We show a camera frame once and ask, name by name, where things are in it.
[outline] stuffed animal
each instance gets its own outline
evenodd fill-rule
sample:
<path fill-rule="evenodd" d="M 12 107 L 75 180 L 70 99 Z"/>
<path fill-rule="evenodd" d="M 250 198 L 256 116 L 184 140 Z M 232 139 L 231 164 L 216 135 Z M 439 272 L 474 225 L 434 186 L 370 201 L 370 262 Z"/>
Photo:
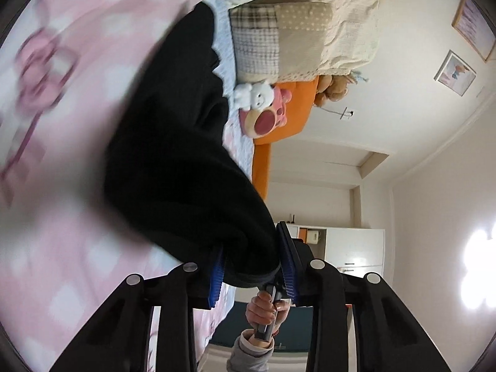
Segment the stuffed animal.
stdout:
<path fill-rule="evenodd" d="M 274 90 L 267 81 L 239 84 L 234 88 L 234 105 L 244 111 L 263 110 L 270 106 L 273 100 Z"/>
<path fill-rule="evenodd" d="M 326 100 L 337 102 L 348 94 L 348 84 L 356 84 L 352 75 L 321 75 L 313 103 L 321 108 Z"/>
<path fill-rule="evenodd" d="M 291 100 L 291 91 L 274 87 L 272 104 L 262 110 L 240 109 L 240 123 L 243 134 L 251 138 L 260 138 L 269 134 L 276 127 L 286 124 L 286 104 Z"/>

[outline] black cloth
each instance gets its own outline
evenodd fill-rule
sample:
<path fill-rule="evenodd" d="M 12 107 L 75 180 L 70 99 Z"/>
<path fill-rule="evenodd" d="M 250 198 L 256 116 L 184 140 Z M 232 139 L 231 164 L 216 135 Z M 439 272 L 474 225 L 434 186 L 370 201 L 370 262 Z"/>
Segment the black cloth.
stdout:
<path fill-rule="evenodd" d="M 214 17 L 182 18 L 148 65 L 107 149 L 106 199 L 181 261 L 223 243 L 224 281 L 255 287 L 279 267 L 264 201 L 222 146 L 228 103 L 212 73 Z"/>

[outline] pink bed sheet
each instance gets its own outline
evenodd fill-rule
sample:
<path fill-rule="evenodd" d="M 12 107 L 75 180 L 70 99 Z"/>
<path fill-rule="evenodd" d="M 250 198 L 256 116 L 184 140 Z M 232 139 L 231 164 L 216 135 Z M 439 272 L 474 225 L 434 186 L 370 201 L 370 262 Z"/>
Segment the pink bed sheet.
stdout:
<path fill-rule="evenodd" d="M 179 264 L 104 205 L 102 162 L 142 63 L 199 1 L 32 0 L 0 49 L 0 319 L 35 372 L 127 275 Z M 223 285 L 195 312 L 197 356 L 233 300 Z"/>

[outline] white plush toy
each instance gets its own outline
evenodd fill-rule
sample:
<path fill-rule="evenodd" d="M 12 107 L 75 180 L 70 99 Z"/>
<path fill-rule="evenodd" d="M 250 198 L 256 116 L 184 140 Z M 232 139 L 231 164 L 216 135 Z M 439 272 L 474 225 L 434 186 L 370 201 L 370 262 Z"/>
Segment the white plush toy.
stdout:
<path fill-rule="evenodd" d="M 272 101 L 274 101 L 274 89 L 267 81 L 239 84 L 234 88 L 234 105 L 238 109 L 263 110 L 270 106 Z"/>

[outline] black handle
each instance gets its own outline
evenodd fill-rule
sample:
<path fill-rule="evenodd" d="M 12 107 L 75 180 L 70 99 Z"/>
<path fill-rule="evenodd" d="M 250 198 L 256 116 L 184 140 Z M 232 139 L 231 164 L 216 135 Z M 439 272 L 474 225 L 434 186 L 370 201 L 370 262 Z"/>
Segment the black handle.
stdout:
<path fill-rule="evenodd" d="M 272 303 L 277 302 L 278 300 L 281 300 L 282 292 L 280 290 L 278 290 L 275 285 L 267 284 L 265 286 L 265 290 L 271 296 Z M 274 319 L 274 321 L 271 324 L 269 324 L 268 326 L 264 326 L 263 324 L 259 324 L 255 329 L 255 338 L 257 340 L 269 342 L 270 339 L 272 338 L 272 331 L 274 330 L 275 323 L 276 323 L 276 319 Z"/>

